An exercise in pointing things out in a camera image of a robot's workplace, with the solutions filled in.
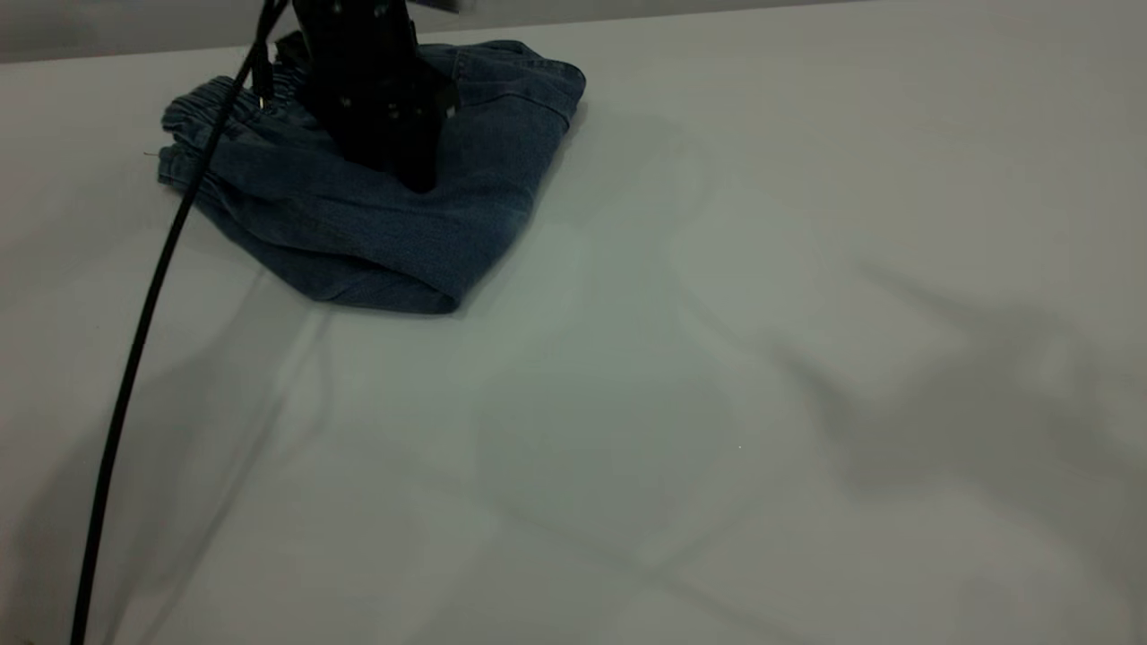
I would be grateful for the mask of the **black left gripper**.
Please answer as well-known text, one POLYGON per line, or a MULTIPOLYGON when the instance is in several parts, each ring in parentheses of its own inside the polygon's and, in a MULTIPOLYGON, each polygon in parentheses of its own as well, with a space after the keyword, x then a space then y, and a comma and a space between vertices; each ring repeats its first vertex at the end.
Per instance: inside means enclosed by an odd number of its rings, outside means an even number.
POLYGON ((415 194, 436 186, 442 122, 459 106, 455 81, 428 62, 419 49, 418 25, 407 1, 296 1, 304 44, 305 80, 299 102, 323 129, 370 121, 369 108, 384 119, 418 121, 399 129, 395 160, 389 143, 370 134, 336 135, 351 163, 393 173, 415 194))

